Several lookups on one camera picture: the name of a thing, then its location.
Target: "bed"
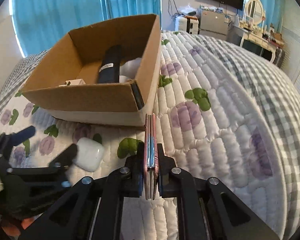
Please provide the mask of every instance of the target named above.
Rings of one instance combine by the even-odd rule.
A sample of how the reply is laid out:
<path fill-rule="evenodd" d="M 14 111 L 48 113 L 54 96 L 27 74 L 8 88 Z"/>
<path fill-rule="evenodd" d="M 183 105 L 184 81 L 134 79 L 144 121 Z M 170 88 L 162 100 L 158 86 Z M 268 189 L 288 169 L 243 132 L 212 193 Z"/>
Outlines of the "bed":
<path fill-rule="evenodd" d="M 300 95 L 291 81 L 234 44 L 183 32 L 161 37 L 154 113 L 165 154 L 195 177 L 218 177 L 281 239 L 290 237 L 300 225 Z M 46 53 L 21 60 L 0 93 L 0 133 L 37 130 L 13 149 L 10 163 L 43 167 L 81 137 L 98 138 L 106 148 L 100 167 L 72 167 L 70 179 L 107 176 L 124 165 L 119 143 L 143 141 L 144 132 L 56 120 L 24 98 L 20 88 Z M 176 199 L 126 198 L 122 235 L 177 239 Z"/>

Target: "sticker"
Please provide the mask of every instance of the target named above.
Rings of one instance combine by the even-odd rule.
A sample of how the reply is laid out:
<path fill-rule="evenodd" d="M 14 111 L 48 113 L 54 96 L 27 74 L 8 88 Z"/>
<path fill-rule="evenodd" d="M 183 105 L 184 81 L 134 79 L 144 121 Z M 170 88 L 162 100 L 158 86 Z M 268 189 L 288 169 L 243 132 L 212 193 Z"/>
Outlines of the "sticker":
<path fill-rule="evenodd" d="M 108 63 L 108 64 L 103 65 L 103 66 L 100 68 L 99 73 L 100 73 L 102 70 L 104 70 L 104 69 L 106 69 L 106 68 L 110 68 L 110 67 L 113 67 L 113 63 Z"/>

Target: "gray checkered bedsheet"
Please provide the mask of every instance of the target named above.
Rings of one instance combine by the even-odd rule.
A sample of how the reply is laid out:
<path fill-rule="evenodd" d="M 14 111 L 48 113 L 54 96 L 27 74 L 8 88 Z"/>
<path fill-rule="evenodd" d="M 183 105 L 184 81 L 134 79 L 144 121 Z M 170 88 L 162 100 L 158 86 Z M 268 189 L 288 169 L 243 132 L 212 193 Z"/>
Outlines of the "gray checkered bedsheet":
<path fill-rule="evenodd" d="M 289 78 L 263 58 L 212 37 L 183 35 L 219 58 L 259 105 L 281 154 L 288 194 L 285 238 L 290 237 L 300 225 L 300 95 Z M 0 93 L 0 113 L 46 53 L 18 63 Z"/>

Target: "cardboard box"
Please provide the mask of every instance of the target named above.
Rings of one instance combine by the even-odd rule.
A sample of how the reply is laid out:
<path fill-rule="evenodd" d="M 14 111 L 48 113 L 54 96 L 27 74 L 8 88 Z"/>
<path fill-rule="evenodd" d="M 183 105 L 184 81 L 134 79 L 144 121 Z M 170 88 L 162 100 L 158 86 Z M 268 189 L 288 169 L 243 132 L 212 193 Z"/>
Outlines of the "cardboard box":
<path fill-rule="evenodd" d="M 95 84 L 102 59 L 122 46 L 125 62 L 142 57 L 134 80 Z M 45 55 L 23 95 L 52 116 L 75 122 L 143 126 L 153 109 L 161 61 L 160 19 L 154 14 L 115 18 L 69 31 Z M 59 86 L 83 79 L 85 85 Z"/>

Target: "metal screw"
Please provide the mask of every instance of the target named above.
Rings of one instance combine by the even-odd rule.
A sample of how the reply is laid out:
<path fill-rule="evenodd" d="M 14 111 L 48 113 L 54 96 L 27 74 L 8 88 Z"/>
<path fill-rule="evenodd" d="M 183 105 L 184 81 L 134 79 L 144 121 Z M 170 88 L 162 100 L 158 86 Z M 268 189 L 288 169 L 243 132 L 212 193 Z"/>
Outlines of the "metal screw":
<path fill-rule="evenodd" d="M 66 180 L 66 181 L 61 182 L 61 186 L 62 187 L 71 187 L 71 184 L 69 181 Z"/>
<path fill-rule="evenodd" d="M 92 179 L 91 179 L 90 177 L 84 177 L 84 178 L 81 180 L 81 182 L 82 182 L 83 184 L 90 184 L 91 181 L 92 181 Z"/>
<path fill-rule="evenodd" d="M 129 171 L 130 171 L 130 169 L 128 167 L 122 167 L 120 169 L 120 172 L 123 173 L 123 174 L 127 174 Z"/>
<path fill-rule="evenodd" d="M 178 168 L 178 167 L 177 168 L 172 168 L 171 171 L 172 171 L 173 174 L 180 174 L 181 173 L 181 169 Z"/>
<path fill-rule="evenodd" d="M 219 180 L 215 177 L 212 177 L 209 179 L 210 184 L 217 185 L 219 183 Z"/>

